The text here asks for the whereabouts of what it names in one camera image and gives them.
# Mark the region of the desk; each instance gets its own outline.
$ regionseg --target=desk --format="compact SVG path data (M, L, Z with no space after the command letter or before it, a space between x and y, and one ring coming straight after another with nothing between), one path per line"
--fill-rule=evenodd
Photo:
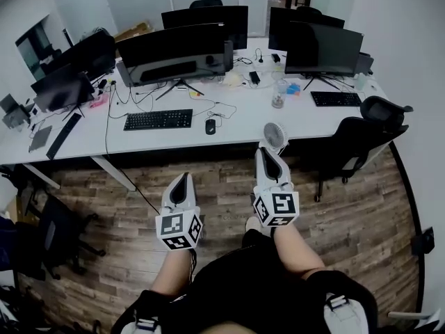
M158 101L156 99L168 86L162 88L145 98L139 107L145 111L162 111L169 109L193 109L193 115L213 106L215 102L236 106L236 113L229 120L222 120L222 127L217 128L214 135L206 135L204 129L207 112L193 117L190 129L160 129L140 130L125 132L125 117L119 119L110 118L108 121L107 143L105 146L106 120L108 117L108 105L104 104L94 109L83 105L82 111L85 118L80 119L72 133L68 136L55 159L69 159L75 157L91 157L103 169L109 172L115 179L125 187L134 191L134 186L116 168L114 168L104 157L108 150L109 154L137 152L148 150L162 150L169 148L187 148L193 146L223 145L230 143L258 142L263 139L263 128L267 122L281 123L287 131L289 139L328 137L335 133L339 123L348 116L360 117L359 108L355 107L317 107L310 95L310 91L336 91L333 87L315 80L306 91L302 91L299 97L288 96L283 109L272 107L273 84L276 79L283 77L289 82L300 84L302 89L309 82L299 79L296 74L283 75L285 57L283 52L271 51L267 48L267 38L250 38L248 48L238 51L234 59L247 57L253 60L252 65L235 63L234 71L249 79L248 73L256 70L261 79L258 88L251 88L249 84L238 86L226 86L218 82L216 77L213 81L201 79L188 81L194 88L205 94L204 97L195 97L192 100L187 90L173 90ZM263 63L254 60L255 49L260 48L263 54ZM278 53L282 59L281 66L274 64L270 54ZM116 89L122 100L127 100L129 88L127 88L117 71L107 76L107 79L116 80ZM132 88L133 96L137 100L142 99L144 93L156 88L154 86L141 86ZM363 92L359 92L360 99L364 100L371 95L387 98L377 82L370 78ZM128 104L118 102L117 95L113 97L111 105L111 116L122 116L126 113L139 113L141 110L130 100ZM224 113L229 116L234 108L217 104L212 109L214 113ZM45 114L36 118L32 123L43 119ZM31 163L37 161L48 161L47 150L54 142L61 127L66 123L62 119L66 116L54 115L47 119L43 127L53 125L53 131L44 148L28 152L31 144L30 129L24 128L21 132L9 130L0 144L0 164L24 164L29 170L41 177L44 181L55 187L57 183L43 175L34 168Z

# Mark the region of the window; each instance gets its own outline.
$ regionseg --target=window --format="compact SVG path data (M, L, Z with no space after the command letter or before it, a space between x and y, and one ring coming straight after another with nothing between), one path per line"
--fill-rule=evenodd
M35 80L45 76L45 72L40 67L40 61L43 61L52 54L52 46L49 43L47 34L42 24L36 24L31 30L26 32L15 43L22 55L26 65L33 74Z

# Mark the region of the small fan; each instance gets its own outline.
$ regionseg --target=small fan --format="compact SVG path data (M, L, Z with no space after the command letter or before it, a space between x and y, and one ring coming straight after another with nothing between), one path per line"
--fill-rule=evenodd
M268 122L264 126L264 142L260 143L260 147L264 146L273 152L280 154L288 145L289 137L281 124Z

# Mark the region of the black keyboard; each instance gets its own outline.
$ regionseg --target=black keyboard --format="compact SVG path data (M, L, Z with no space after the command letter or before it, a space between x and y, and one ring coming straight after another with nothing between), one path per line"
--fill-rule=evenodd
M192 109L129 114L124 130L182 129L192 126Z
M72 117L68 120L68 122L63 127L62 131L57 135L56 140L54 140L53 144L49 148L47 152L47 157L49 159L54 159L56 156L58 149L63 145L66 138L70 134L70 132L74 129L74 126L76 126L77 122L80 120L81 116L79 114L72 114Z
M316 106L360 106L357 93L311 92Z

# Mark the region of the white shoe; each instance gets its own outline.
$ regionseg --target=white shoe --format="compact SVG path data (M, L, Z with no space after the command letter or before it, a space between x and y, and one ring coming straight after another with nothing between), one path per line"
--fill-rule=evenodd
M256 216L251 216L245 223L245 232L248 232L250 229L261 232L261 223Z

